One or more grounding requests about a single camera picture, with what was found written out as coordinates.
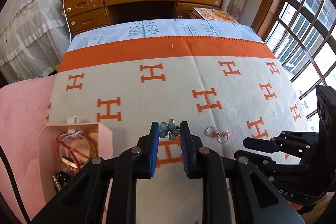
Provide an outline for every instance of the drawer handle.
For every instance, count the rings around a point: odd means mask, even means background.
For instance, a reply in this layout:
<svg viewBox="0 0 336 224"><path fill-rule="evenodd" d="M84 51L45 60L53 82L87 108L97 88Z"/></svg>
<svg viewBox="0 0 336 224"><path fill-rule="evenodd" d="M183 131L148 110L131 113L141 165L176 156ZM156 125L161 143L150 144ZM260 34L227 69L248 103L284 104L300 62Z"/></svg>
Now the drawer handle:
<svg viewBox="0 0 336 224"><path fill-rule="evenodd" d="M90 22L92 22L91 19L85 19L85 20L82 22L82 24L88 24L88 23L90 23Z"/></svg>
<svg viewBox="0 0 336 224"><path fill-rule="evenodd" d="M87 2L80 2L78 4L75 5L76 8L81 8L83 6L86 6L87 5Z"/></svg>

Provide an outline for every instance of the screw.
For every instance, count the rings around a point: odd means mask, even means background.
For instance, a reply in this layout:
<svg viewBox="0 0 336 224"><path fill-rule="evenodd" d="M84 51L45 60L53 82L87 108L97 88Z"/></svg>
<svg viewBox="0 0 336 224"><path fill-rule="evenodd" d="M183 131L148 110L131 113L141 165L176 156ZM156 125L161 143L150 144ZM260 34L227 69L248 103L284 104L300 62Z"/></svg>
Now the screw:
<svg viewBox="0 0 336 224"><path fill-rule="evenodd" d="M198 151L202 154L207 154L207 153L209 153L210 150L209 150L209 148L203 146Z"/></svg>
<svg viewBox="0 0 336 224"><path fill-rule="evenodd" d="M91 162L92 162L93 164L99 164L99 163L101 163L101 157L94 157L94 158L91 160Z"/></svg>
<svg viewBox="0 0 336 224"><path fill-rule="evenodd" d="M131 148L131 152L133 154L139 154L141 152L141 148L137 147L137 146L134 146L134 147Z"/></svg>
<svg viewBox="0 0 336 224"><path fill-rule="evenodd" d="M249 159L242 156L242 157L239 157L238 158L238 161L241 163L241 164L247 164L249 162Z"/></svg>

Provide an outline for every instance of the pink box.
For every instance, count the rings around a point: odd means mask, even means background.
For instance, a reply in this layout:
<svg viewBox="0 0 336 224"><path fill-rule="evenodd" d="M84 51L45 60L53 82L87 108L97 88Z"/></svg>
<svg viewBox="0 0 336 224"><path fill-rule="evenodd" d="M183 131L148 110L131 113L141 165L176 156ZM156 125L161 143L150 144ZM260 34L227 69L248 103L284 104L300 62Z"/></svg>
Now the pink box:
<svg viewBox="0 0 336 224"><path fill-rule="evenodd" d="M96 123L52 124L45 126L39 135L40 177L44 200L48 203L56 194L52 175L62 170L62 165L56 157L56 138L68 132L68 129L81 130L98 144L98 155L107 160L113 158L112 131Z"/></svg>

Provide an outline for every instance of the book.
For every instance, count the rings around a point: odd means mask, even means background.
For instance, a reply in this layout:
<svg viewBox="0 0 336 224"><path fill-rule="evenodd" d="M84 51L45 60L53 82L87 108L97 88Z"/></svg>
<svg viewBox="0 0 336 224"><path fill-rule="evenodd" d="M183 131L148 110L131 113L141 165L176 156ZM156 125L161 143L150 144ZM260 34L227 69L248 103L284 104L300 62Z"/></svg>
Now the book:
<svg viewBox="0 0 336 224"><path fill-rule="evenodd" d="M193 14L198 19L225 21L238 24L238 22L227 12L216 9L193 8Z"/></svg>

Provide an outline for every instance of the ring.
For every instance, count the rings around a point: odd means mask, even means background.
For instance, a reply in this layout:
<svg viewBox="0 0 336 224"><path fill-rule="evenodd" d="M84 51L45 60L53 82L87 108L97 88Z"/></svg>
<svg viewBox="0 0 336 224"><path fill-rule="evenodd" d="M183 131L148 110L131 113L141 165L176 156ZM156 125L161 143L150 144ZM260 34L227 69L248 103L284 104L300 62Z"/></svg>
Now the ring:
<svg viewBox="0 0 336 224"><path fill-rule="evenodd" d="M222 141L222 140L221 140L221 137L223 137L224 135L226 136L226 138L225 138L225 141ZM219 136L218 136L218 141L219 141L220 143L227 143L228 140L229 140L229 135L228 135L227 133L222 132L222 133L219 134Z"/></svg>
<svg viewBox="0 0 336 224"><path fill-rule="evenodd" d="M209 128L212 128L214 130L214 133L209 133ZM205 130L205 135L207 136L215 136L218 133L217 129L215 127L207 127Z"/></svg>

